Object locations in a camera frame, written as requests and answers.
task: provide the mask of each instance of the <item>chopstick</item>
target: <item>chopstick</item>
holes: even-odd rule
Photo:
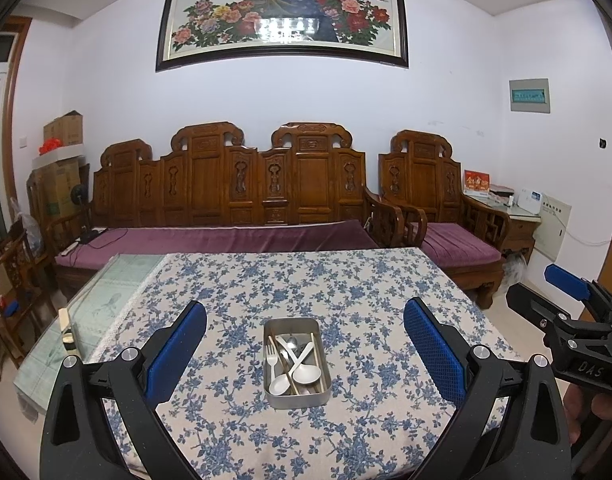
[[[277,346],[275,345],[275,336],[273,335],[272,332],[271,332],[271,335],[268,336],[268,338],[270,339],[270,344],[273,345],[273,348],[275,349],[275,352],[277,352]],[[282,364],[282,368],[284,370],[284,373],[288,377],[288,382],[291,383],[291,388],[294,391],[294,394],[295,395],[299,395],[300,393],[297,391],[297,386],[295,385],[294,381],[292,380],[291,375],[288,373],[290,370],[288,368],[288,364],[284,360],[284,356],[282,355],[281,352],[277,352],[277,355],[279,357],[279,362],[281,362],[281,364]]]
[[[310,333],[310,340],[312,341],[312,344],[314,346],[313,353],[315,354],[315,364],[317,365],[317,368],[319,368],[321,370],[321,375],[320,375],[320,394],[322,394],[322,393],[324,393],[324,391],[326,391],[326,389],[324,388],[324,370],[320,366],[320,358],[318,357],[317,343],[315,342],[315,335],[314,335],[313,332]]]

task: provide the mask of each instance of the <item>white plastic fork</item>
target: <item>white plastic fork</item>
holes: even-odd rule
[[[272,345],[266,345],[266,362],[270,366],[270,382],[272,383],[275,380],[275,365],[279,362],[279,356]]]

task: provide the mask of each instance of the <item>purple seat cover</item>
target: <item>purple seat cover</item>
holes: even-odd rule
[[[457,224],[429,222],[422,251],[441,269],[491,264],[502,255]]]
[[[293,253],[376,249],[357,220],[278,227],[117,228],[55,261],[65,267],[101,269],[116,254]]]

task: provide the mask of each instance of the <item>metal container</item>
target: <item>metal container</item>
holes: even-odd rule
[[[320,324],[316,319],[311,317],[282,317],[278,319],[270,319],[264,325],[264,348],[270,344],[268,340],[270,335],[282,336],[284,339],[288,339],[290,336],[294,336],[300,343],[310,341],[310,334],[315,337],[315,347],[318,352],[320,359],[321,377],[324,383],[324,391],[320,393],[311,394],[300,394],[300,395],[289,395],[291,390],[283,394],[282,396],[274,396],[268,391],[270,385],[270,367],[266,363],[266,353],[264,350],[264,358],[262,365],[264,367],[264,392],[266,393],[266,399],[268,403],[276,410],[293,410],[295,408],[314,408],[315,406],[322,406],[330,399],[330,372],[328,371],[328,364],[326,364],[326,356],[324,355],[324,346],[321,343]],[[283,347],[276,343],[277,350],[281,351]],[[305,359],[304,364],[315,365],[315,352],[311,352],[310,355]],[[281,361],[275,367],[275,374],[279,376],[283,373]],[[320,389],[320,382],[315,383],[317,390]]]

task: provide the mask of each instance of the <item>blue gripper pad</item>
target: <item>blue gripper pad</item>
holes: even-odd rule
[[[586,282],[580,280],[567,270],[562,269],[560,266],[550,264],[544,270],[544,278],[551,285],[555,285],[559,290],[566,292],[566,294],[577,301],[590,298],[590,291]]]
[[[433,321],[423,311],[417,298],[406,302],[404,330],[424,362],[439,394],[459,408],[466,397],[464,368]]]
[[[190,358],[206,333],[206,309],[195,303],[175,327],[148,368],[144,397],[152,408],[168,402]]]

